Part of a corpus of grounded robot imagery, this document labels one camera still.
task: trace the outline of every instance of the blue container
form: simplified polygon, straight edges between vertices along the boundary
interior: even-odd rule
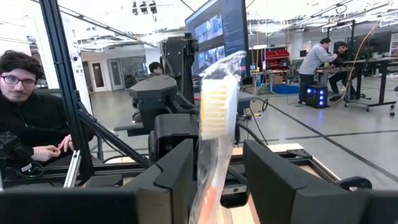
[[[260,87],[261,86],[261,83],[262,83],[262,77],[259,75],[258,77],[257,77],[257,83],[256,83],[256,86],[257,87]]]
[[[272,85],[272,91],[283,95],[299,93],[300,88],[295,85],[275,84]]]

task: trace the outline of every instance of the jeans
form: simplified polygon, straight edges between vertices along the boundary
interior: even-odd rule
[[[333,75],[332,77],[329,78],[329,83],[330,83],[330,87],[331,90],[333,91],[333,93],[339,93],[338,91],[338,87],[337,87],[337,82],[341,80],[342,84],[347,87],[347,76],[348,76],[348,72],[340,72],[340,73],[336,73],[335,75]],[[350,94],[351,96],[355,95],[355,89],[354,86],[351,82],[351,87],[350,87]]]

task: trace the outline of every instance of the hand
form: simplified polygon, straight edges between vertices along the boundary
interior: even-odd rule
[[[68,134],[58,145],[58,149],[64,152],[67,152],[68,148],[70,148],[71,150],[75,150],[73,148],[72,137],[70,136],[70,134]]]
[[[33,148],[34,154],[32,159],[40,162],[46,162],[53,157],[58,157],[61,150],[55,146],[37,146]]]

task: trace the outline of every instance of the glasses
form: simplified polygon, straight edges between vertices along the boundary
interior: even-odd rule
[[[31,79],[20,80],[14,76],[5,76],[5,77],[1,77],[1,78],[3,78],[6,83],[13,84],[13,85],[16,85],[19,82],[22,82],[23,86],[26,86],[26,87],[34,87],[34,86],[36,86],[36,83],[37,83],[35,80],[31,80]]]

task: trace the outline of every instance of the gray hoodie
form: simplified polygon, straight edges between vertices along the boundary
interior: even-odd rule
[[[325,62],[332,62],[336,57],[329,54],[322,44],[317,44],[309,51],[298,70],[301,75],[314,75],[317,68]]]

